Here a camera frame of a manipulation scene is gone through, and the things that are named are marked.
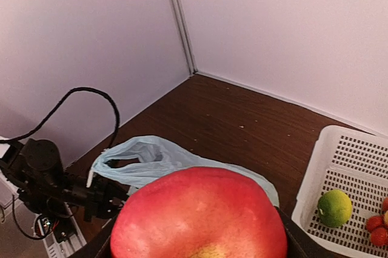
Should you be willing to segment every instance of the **white plastic basket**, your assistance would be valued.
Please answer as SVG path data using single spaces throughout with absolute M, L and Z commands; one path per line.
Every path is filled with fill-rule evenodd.
M 316 206 L 325 192 L 340 189 L 353 204 L 339 228 L 319 222 Z M 388 257 L 388 247 L 369 241 L 366 220 L 381 214 L 388 196 L 388 140 L 339 126 L 324 128 L 315 144 L 292 220 L 321 246 L 349 257 Z

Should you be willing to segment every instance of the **wooden table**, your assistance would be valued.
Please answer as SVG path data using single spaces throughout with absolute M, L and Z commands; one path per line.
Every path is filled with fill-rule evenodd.
M 242 165 L 275 185 L 280 208 L 291 216 L 315 141 L 328 125 L 349 127 L 297 105 L 195 75 L 123 125 L 116 143 L 157 135 L 202 157 Z M 68 170 L 86 176 L 108 142 Z M 90 241 L 105 221 L 84 223 L 82 215 L 80 210 L 76 219 Z

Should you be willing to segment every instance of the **black cable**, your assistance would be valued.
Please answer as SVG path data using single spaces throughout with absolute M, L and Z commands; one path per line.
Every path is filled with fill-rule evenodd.
M 69 219 L 69 218 L 71 218 L 71 217 L 73 217 L 77 212 L 78 212 L 78 210 L 79 210 L 79 206 L 77 206 L 77 209 L 75 210 L 75 212 L 74 213 L 72 213 L 72 214 L 68 214 L 68 215 L 65 215 L 65 214 L 61 214 L 61 213 L 57 213 L 56 211 L 53 211 L 51 208 L 50 208 L 50 206 L 49 206 L 49 201 L 51 200 L 51 196 L 46 200 L 46 206 L 47 206 L 47 209 L 48 209 L 48 211 L 49 212 L 51 212 L 54 216 L 56 216 L 56 217 L 60 217 L 60 218 L 62 218 L 62 219 Z
M 33 237 L 28 235 L 26 232 L 23 231 L 23 229 L 19 226 L 18 221 L 16 220 L 16 214 L 15 214 L 15 196 L 12 194 L 12 216 L 13 216 L 13 221 L 15 222 L 15 225 L 18 227 L 18 230 L 20 233 L 23 234 L 24 237 L 29 238 L 31 240 L 43 240 L 45 239 L 50 233 L 50 229 L 41 237 Z
M 39 125 L 36 126 L 36 128 L 29 131 L 27 134 L 24 134 L 24 135 L 21 135 L 18 137 L 14 137 L 14 138 L 8 139 L 8 140 L 0 140 L 0 144 L 9 144 L 11 142 L 20 141 L 20 140 L 23 140 L 25 138 L 30 137 L 32 134 L 35 134 L 38 130 L 40 130 L 42 128 L 42 126 L 51 118 L 51 116 L 57 111 L 57 109 L 59 109 L 59 107 L 66 101 L 66 99 L 71 94 L 79 92 L 79 91 L 87 91 L 90 93 L 96 93 L 96 94 L 102 96 L 107 101 L 109 101 L 110 105 L 112 106 L 113 111 L 115 112 L 116 124 L 115 124 L 115 130 L 113 131 L 113 134 L 112 134 L 112 138 L 111 138 L 110 143 L 108 145 L 108 148 L 111 148 L 113 146 L 113 143 L 114 143 L 116 137 L 117 137 L 118 130 L 120 127 L 120 113 L 119 113 L 119 110 L 117 108 L 117 105 L 115 104 L 114 100 L 109 96 L 109 94 L 107 94 L 101 90 L 97 90 L 96 88 L 92 88 L 92 87 L 76 87 L 76 88 L 69 90 L 65 94 L 65 96 L 56 104 L 56 106 L 48 113 L 48 115 L 39 123 Z

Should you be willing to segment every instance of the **plastic bag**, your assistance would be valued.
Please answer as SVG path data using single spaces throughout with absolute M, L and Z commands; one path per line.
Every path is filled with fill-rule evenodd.
M 110 160 L 135 158 L 138 158 L 140 163 L 128 164 L 121 168 L 111 168 L 106 164 Z M 98 173 L 122 184 L 141 188 L 166 174 L 197 166 L 220 167 L 243 174 L 257 182 L 267 193 L 271 203 L 279 206 L 279 197 L 275 187 L 261 175 L 238 165 L 202 158 L 157 136 L 134 137 L 105 150 L 94 161 L 89 172 L 87 186 L 89 187 L 92 183 L 94 173 Z

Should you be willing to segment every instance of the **green lime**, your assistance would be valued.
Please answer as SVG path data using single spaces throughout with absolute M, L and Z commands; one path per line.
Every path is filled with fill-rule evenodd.
M 352 216 L 352 201 L 343 191 L 330 190 L 319 199 L 318 212 L 325 226 L 340 227 Z

